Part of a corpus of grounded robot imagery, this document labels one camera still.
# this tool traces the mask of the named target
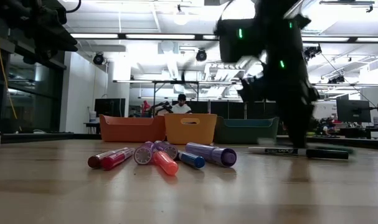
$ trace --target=marker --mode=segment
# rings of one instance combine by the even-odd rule
[[[250,152],[256,154],[273,154],[279,156],[306,156],[320,159],[348,159],[349,154],[345,151],[322,150],[322,149],[290,149],[281,147],[250,147]]]
[[[107,152],[103,152],[103,153],[91,156],[88,159],[88,166],[91,167],[91,168],[94,168],[94,169],[102,168],[102,160],[106,156],[109,156],[111,154],[114,154],[114,153],[120,152],[120,151],[124,151],[124,150],[128,150],[128,148],[125,147],[123,149],[111,150],[111,151],[107,151]]]
[[[153,159],[154,143],[146,142],[140,147],[136,148],[133,158],[139,165],[146,165]]]
[[[175,175],[179,167],[166,152],[156,151],[154,153],[154,163],[163,168],[168,175]]]
[[[236,152],[233,149],[205,146],[193,142],[186,144],[186,152],[202,156],[207,162],[225,167],[233,166],[237,160]]]
[[[169,142],[156,141],[154,142],[154,146],[157,150],[166,152],[171,159],[177,159],[177,148]]]
[[[206,165],[206,160],[188,152],[179,152],[179,159],[187,165],[200,169]]]
[[[111,170],[112,168],[120,165],[123,161],[125,161],[127,158],[131,157],[133,155],[133,152],[135,149],[127,149],[124,151],[119,151],[114,154],[111,154],[109,156],[106,156],[102,160],[102,167],[105,170]]]

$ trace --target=green light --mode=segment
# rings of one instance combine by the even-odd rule
[[[239,29],[239,38],[243,39],[243,30],[242,29]]]
[[[285,68],[285,67],[286,67],[286,66],[284,65],[284,62],[283,62],[282,60],[280,61],[280,67],[281,67],[281,68]]]

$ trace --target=person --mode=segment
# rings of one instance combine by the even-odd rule
[[[186,95],[179,94],[177,96],[177,104],[173,105],[172,108],[169,110],[170,113],[177,113],[177,114],[184,114],[184,113],[192,113],[190,106],[186,104]]]

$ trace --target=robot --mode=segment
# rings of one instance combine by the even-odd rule
[[[239,95],[247,103],[263,99],[276,101],[278,115],[293,147],[304,148],[313,102],[319,95],[308,81],[301,38],[301,29],[310,20],[300,14],[291,19],[285,16],[295,4],[297,0],[279,3],[258,0],[255,18],[220,19],[214,34],[219,36],[220,55],[225,63],[237,62],[246,55],[259,58],[266,52],[263,77],[241,79],[243,89]]]

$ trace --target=security camera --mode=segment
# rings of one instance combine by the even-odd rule
[[[95,65],[104,65],[107,63],[107,59],[103,56],[103,52],[98,52],[93,58],[93,62]]]
[[[206,53],[206,50],[204,50],[204,49],[200,49],[200,50],[197,52],[196,60],[199,61],[199,62],[203,62],[203,61],[207,60],[207,53]]]

